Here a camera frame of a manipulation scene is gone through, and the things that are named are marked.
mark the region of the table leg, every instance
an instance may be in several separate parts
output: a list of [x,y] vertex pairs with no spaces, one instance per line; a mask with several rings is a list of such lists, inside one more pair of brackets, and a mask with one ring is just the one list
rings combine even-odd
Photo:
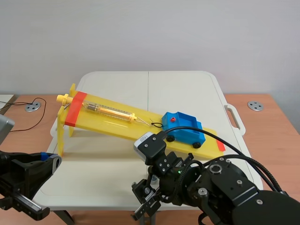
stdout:
[[59,218],[62,219],[67,225],[74,225],[75,222],[72,219],[71,215],[65,210],[53,211]]
[[140,218],[140,225],[146,225],[147,221],[150,221],[150,225],[155,225],[155,217],[156,214],[154,214],[152,217],[142,216]]

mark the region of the toy car wheel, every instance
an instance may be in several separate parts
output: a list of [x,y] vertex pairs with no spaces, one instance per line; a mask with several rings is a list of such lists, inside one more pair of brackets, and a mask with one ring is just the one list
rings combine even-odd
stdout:
[[175,141],[175,137],[173,135],[169,135],[169,136],[167,136],[166,140],[167,140],[167,142],[173,142],[173,141]]
[[201,147],[201,144],[200,144],[199,142],[193,143],[193,148],[194,148],[194,149],[198,149],[198,148],[200,148],[200,147]]

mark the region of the black wire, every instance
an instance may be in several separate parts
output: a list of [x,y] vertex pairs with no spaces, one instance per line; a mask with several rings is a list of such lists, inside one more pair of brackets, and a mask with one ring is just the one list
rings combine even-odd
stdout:
[[[212,138],[215,138],[216,140],[222,142],[224,145],[228,146],[229,148],[231,148],[233,151],[235,151],[236,153],[238,153],[239,155],[241,156],[245,156],[240,150],[238,150],[237,148],[235,148],[233,145],[231,145],[230,143],[228,143],[227,141],[223,140],[222,138],[206,131],[206,130],[202,130],[202,129],[199,129],[199,128],[196,128],[196,127],[186,127],[186,126],[180,126],[180,127],[173,127],[171,129],[168,129],[166,130],[165,132],[168,134],[170,133],[171,131],[174,131],[174,130],[180,130],[180,129],[185,129],[185,130],[195,130],[195,131],[198,131],[200,133],[203,133],[203,134],[206,134]],[[268,184],[268,186],[273,190],[273,191],[279,191],[277,190],[273,185],[272,183],[266,178],[266,176],[255,166],[253,165],[252,163],[249,163],[253,168],[254,170],[261,176],[261,178]]]
[[205,225],[202,220],[207,217],[207,214],[205,212],[201,213],[200,216],[198,217],[198,224],[199,225]]
[[28,129],[20,129],[20,130],[11,130],[10,132],[16,132],[16,131],[25,131],[25,130],[30,130],[30,129],[32,129],[32,128],[34,128],[34,127],[36,127],[41,121],[42,121],[42,119],[43,119],[43,117],[44,117],[44,115],[45,115],[45,111],[46,111],[46,104],[47,104],[47,102],[46,102],[46,100],[45,99],[43,99],[43,98],[41,98],[41,97],[36,97],[33,101],[32,101],[32,103],[29,103],[30,105],[32,105],[33,104],[33,102],[36,100],[36,99],[41,99],[41,100],[43,100],[44,102],[45,102],[45,106],[44,106],[44,112],[43,112],[43,115],[42,115],[42,117],[41,117],[41,119],[39,120],[39,122],[37,122],[37,124],[36,125],[34,125],[34,126],[32,126],[32,127],[30,127],[30,128],[28,128]]
[[4,109],[4,108],[9,107],[9,106],[11,106],[11,105],[31,105],[31,104],[32,104],[32,103],[28,103],[28,102],[14,102],[14,103],[8,103],[8,102],[2,102],[2,101],[0,101],[0,103],[8,104],[8,105],[6,105],[5,107],[3,107],[3,108],[1,108],[1,109]]
[[157,127],[157,128],[162,128],[163,127],[163,124],[162,123],[151,123],[151,125]]
[[208,166],[209,164],[211,164],[212,162],[214,162],[217,159],[220,158],[237,158],[237,159],[243,159],[246,160],[248,163],[253,163],[255,166],[257,166],[261,171],[263,171],[267,177],[270,179],[270,181],[272,182],[272,184],[274,185],[274,187],[278,190],[278,191],[282,191],[280,185],[278,184],[277,180],[275,179],[275,177],[269,172],[269,170],[264,167],[261,163],[259,163],[258,161],[256,161],[255,159],[252,159],[250,157],[247,156],[240,156],[240,155],[225,155],[225,156],[220,156],[217,157],[215,159],[212,159],[206,163],[203,164],[204,167]]

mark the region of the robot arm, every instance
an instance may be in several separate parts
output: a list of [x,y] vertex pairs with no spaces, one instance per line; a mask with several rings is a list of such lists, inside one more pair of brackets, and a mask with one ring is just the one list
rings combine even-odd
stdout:
[[[144,159],[148,178],[132,185],[142,204],[133,218],[144,213],[150,217],[161,202],[200,208],[216,225],[297,224],[300,203],[285,192],[259,190],[244,172],[229,160],[232,155],[202,164],[193,155],[183,160],[174,152],[165,154],[165,132],[147,134],[135,143],[135,151]],[[159,178],[159,188],[151,187],[152,176]]]
[[[14,122],[0,115],[0,144]],[[61,164],[61,157],[49,153],[8,153],[0,151],[0,208],[23,211],[34,220],[50,213],[49,208],[35,204],[32,199],[41,186]]]

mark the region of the white table surface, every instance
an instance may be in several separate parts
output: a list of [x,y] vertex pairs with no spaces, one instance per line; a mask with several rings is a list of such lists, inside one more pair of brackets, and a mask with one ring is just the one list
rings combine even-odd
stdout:
[[[241,130],[231,126],[225,111],[226,100],[215,77],[209,73],[93,72],[81,79],[77,90],[155,113],[191,114],[249,156],[241,135],[243,126]],[[48,152],[57,152],[56,145],[54,135]],[[225,153],[233,151],[226,148]],[[263,187],[246,162],[232,161],[259,188]],[[146,166],[134,154],[133,141],[77,129],[71,138],[65,132],[63,162],[34,201],[51,210],[136,210],[140,204],[131,184],[143,178]],[[163,204],[160,210],[175,209],[191,208]]]
[[3,107],[5,107],[7,104],[6,103],[2,103],[2,102],[8,102],[8,103],[13,103],[13,97],[14,95],[0,95],[0,114],[4,114],[7,109],[9,107],[6,107],[4,109],[2,109]]

